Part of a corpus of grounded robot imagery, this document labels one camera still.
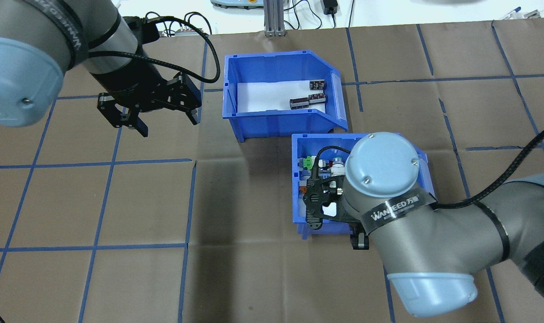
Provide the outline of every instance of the brown cardboard floor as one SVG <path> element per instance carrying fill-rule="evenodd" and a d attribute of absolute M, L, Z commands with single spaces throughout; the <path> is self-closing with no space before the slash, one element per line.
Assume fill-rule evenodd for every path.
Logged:
<path fill-rule="evenodd" d="M 333 64 L 351 131 L 397 131 L 426 151 L 440 201 L 479 192 L 544 128 L 544 19 L 211 39 L 221 62 L 310 49 Z M 215 72 L 200 37 L 145 49 Z M 296 233 L 290 139 L 239 144 L 221 118 L 222 78 L 197 85 L 200 125 L 151 112 L 143 139 L 108 125 L 95 108 L 102 89 L 78 67 L 42 121 L 0 127 L 8 323 L 544 322 L 543 298 L 510 261 L 475 275 L 479 296 L 469 306 L 411 317 L 375 248 Z M 514 177 L 538 172 L 544 147 Z"/>

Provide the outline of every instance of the power adapter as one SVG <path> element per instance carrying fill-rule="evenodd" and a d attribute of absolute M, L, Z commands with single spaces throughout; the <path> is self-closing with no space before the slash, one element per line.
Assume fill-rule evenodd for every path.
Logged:
<path fill-rule="evenodd" d="M 338 12 L 338 0 L 322 0 L 324 14 L 331 15 Z"/>

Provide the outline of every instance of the blue storage bin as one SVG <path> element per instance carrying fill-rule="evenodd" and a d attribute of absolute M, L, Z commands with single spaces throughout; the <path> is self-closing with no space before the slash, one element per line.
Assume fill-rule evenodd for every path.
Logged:
<path fill-rule="evenodd" d="M 298 198 L 299 190 L 299 168 L 298 159 L 315 156 L 320 149 L 330 145 L 340 146 L 345 149 L 352 150 L 354 145 L 360 139 L 366 137 L 367 133 L 344 133 L 344 134 L 297 134 L 292 135 L 292 221 L 297 225 L 298 233 L 302 235 L 302 239 L 306 240 L 310 234 L 314 235 L 349 235 L 350 227 L 348 223 L 341 223 L 324 219 L 322 228 L 312 230 L 306 224 L 306 206 L 301 199 Z M 417 178 L 417 183 L 435 196 L 430 169 L 428 168 L 428 156 L 418 147 L 415 147 L 420 158 L 420 171 Z M 344 159 L 348 158 L 348 154 L 329 149 L 322 153 L 321 159 L 331 160 L 339 156 Z"/>
<path fill-rule="evenodd" d="M 326 113 L 316 109 L 238 112 L 237 84 L 323 79 Z M 224 63 L 222 117 L 239 142 L 247 138 L 348 130 L 340 72 L 311 51 L 227 55 Z"/>

